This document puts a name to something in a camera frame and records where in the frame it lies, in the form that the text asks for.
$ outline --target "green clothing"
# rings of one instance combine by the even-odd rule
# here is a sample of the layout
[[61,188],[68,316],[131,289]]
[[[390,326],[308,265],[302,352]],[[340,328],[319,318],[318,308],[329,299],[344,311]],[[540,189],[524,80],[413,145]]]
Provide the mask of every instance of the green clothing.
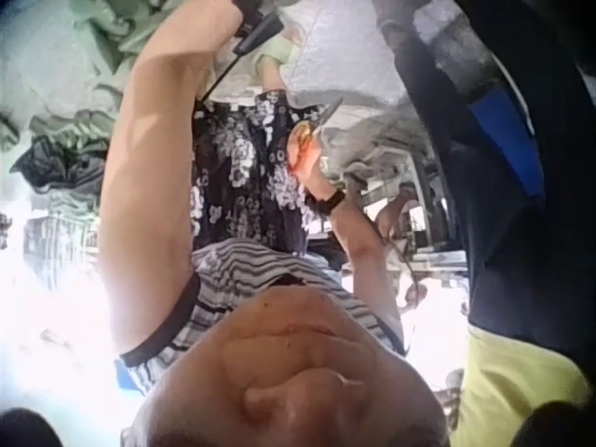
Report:
[[452,447],[508,447],[533,409],[586,403],[592,388],[568,358],[470,326]]

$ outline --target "blue fabric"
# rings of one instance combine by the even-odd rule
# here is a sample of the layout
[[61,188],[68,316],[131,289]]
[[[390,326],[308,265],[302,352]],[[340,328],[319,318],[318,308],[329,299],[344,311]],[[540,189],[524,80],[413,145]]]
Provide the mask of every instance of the blue fabric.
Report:
[[534,141],[508,94],[495,87],[470,109],[499,147],[528,196],[544,194],[544,177]]

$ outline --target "black floral dress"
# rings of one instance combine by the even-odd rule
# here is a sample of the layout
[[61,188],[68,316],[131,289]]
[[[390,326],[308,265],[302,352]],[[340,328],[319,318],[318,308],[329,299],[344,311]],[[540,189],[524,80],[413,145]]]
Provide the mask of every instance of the black floral dress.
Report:
[[288,171],[286,145],[295,124],[318,119],[322,107],[291,107],[284,90],[258,95],[253,106],[196,105],[194,250],[248,237],[276,251],[305,253],[314,212]]

